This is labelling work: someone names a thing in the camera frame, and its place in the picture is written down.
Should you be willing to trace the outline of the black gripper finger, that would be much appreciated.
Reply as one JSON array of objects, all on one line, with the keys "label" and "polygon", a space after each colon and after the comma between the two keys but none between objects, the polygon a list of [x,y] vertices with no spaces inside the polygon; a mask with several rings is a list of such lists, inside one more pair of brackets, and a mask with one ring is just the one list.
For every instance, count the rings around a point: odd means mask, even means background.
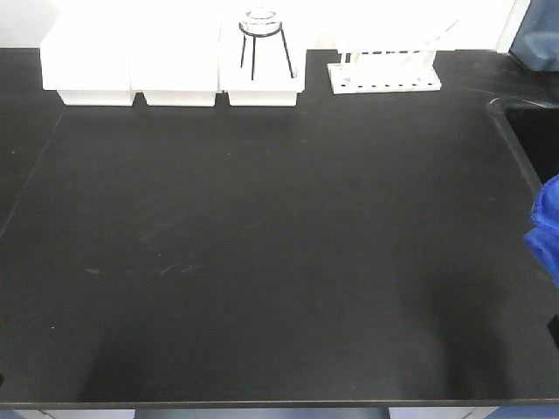
[{"label": "black gripper finger", "polygon": [[548,322],[547,328],[556,348],[559,348],[559,315],[554,315]]}]

